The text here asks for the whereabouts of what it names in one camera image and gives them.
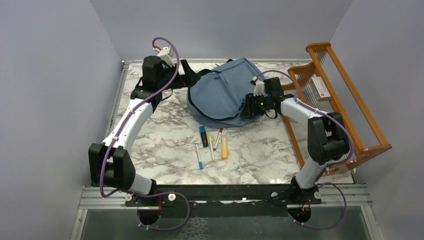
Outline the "blue student backpack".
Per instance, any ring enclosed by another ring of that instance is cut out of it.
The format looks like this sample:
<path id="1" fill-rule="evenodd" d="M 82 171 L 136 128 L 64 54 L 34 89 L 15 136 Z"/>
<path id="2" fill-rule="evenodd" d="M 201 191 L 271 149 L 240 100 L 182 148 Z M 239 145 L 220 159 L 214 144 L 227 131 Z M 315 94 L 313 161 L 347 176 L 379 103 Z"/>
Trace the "blue student backpack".
<path id="1" fill-rule="evenodd" d="M 243 127 L 260 119 L 258 115 L 243 114 L 254 92 L 251 84 L 260 69 L 246 58 L 228 61 L 211 70 L 199 72 L 200 80 L 187 89 L 188 112 L 200 125 L 208 128 Z"/>

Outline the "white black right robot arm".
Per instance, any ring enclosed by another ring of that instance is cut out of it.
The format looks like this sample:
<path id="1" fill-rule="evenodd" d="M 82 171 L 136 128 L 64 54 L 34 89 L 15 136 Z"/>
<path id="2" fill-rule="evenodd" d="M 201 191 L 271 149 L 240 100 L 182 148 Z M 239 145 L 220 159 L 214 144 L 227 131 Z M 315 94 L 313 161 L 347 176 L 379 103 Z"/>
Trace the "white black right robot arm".
<path id="1" fill-rule="evenodd" d="M 352 138 L 338 112 L 327 113 L 302 102 L 297 96 L 285 94 L 277 77 L 250 82 L 253 92 L 245 96 L 241 116 L 264 115 L 269 110 L 288 117 L 307 128 L 308 159 L 292 178 L 288 198 L 300 204 L 317 191 L 317 182 L 331 165 L 351 153 Z"/>

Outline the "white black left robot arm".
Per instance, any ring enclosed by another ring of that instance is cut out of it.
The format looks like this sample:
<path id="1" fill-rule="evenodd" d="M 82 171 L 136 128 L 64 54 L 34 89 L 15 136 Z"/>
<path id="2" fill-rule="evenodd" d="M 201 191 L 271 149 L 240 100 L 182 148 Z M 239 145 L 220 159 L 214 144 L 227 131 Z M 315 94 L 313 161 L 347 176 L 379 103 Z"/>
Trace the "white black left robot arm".
<path id="1" fill-rule="evenodd" d="M 171 66 L 159 56 L 145 57 L 142 77 L 130 94 L 124 115 L 102 143 L 92 143 L 88 149 L 91 181 L 116 191 L 136 193 L 144 205 L 155 203 L 156 182 L 136 173 L 130 151 L 141 128 L 163 100 L 162 92 L 192 87 L 199 80 L 186 59 Z"/>

